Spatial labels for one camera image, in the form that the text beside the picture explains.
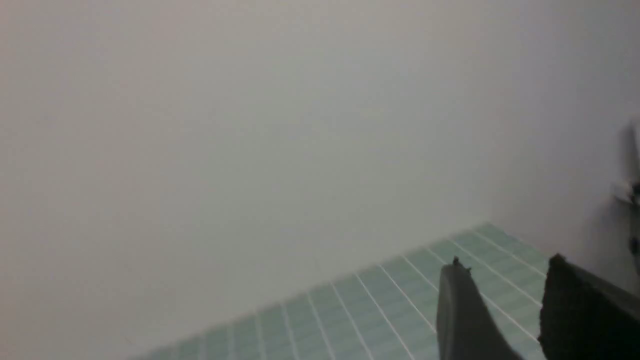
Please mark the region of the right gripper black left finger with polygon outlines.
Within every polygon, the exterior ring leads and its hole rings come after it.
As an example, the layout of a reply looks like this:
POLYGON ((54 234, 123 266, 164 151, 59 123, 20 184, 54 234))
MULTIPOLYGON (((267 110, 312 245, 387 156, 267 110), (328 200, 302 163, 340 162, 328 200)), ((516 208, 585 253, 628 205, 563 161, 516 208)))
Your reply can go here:
POLYGON ((439 272, 436 313, 441 360, 521 360, 503 337, 471 276, 455 257, 439 272))

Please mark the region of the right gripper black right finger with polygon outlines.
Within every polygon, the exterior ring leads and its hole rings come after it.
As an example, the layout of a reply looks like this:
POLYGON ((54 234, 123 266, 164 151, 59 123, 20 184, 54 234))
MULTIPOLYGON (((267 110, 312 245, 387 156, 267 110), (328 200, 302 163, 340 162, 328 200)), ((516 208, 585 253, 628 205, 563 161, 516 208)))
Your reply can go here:
POLYGON ((637 360, 640 301, 556 254, 548 270, 538 337, 547 360, 637 360))

